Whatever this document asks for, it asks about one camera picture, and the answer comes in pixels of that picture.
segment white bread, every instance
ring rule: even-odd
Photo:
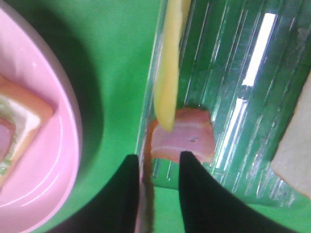
[[[0,163],[0,187],[12,173],[19,158],[35,138],[39,128],[53,115],[45,101],[0,75],[0,116],[15,124],[16,133],[5,161]]]
[[[311,75],[300,94],[293,118],[271,162],[272,170],[311,199]]]

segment ham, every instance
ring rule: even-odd
[[[146,144],[152,158],[179,163],[180,153],[191,151],[201,163],[211,163],[215,140],[209,112],[194,108],[177,110],[172,132],[164,130],[155,119],[149,127]]]
[[[9,152],[15,133],[15,125],[0,117],[0,162]]]

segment yellow cheese strip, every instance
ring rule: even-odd
[[[163,25],[163,47],[155,81],[155,116],[167,131],[172,131],[178,90],[179,42],[191,0],[168,0]]]

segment ridged plastic surface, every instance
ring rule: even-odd
[[[137,152],[154,118],[159,15]],[[302,195],[270,168],[311,65],[308,0],[193,0],[180,44],[177,107],[211,112],[216,155],[205,168],[246,203],[290,207]],[[178,164],[153,161],[156,186],[177,188]]]

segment pink bowl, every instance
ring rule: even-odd
[[[0,191],[0,231],[30,232],[49,220],[72,190],[81,155],[81,117],[51,49],[2,0],[0,25],[0,74],[32,90],[55,110]]]

